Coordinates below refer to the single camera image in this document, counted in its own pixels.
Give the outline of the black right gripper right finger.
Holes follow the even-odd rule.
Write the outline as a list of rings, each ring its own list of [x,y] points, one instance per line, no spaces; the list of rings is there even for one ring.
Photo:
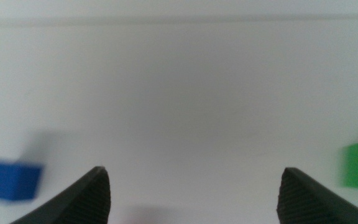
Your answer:
[[[285,168],[277,215],[286,224],[358,224],[358,207],[295,167]]]

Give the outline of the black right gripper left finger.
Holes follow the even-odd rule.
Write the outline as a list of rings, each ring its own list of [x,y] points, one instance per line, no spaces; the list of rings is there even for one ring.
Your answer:
[[[98,166],[13,224],[107,224],[110,209],[109,176]]]

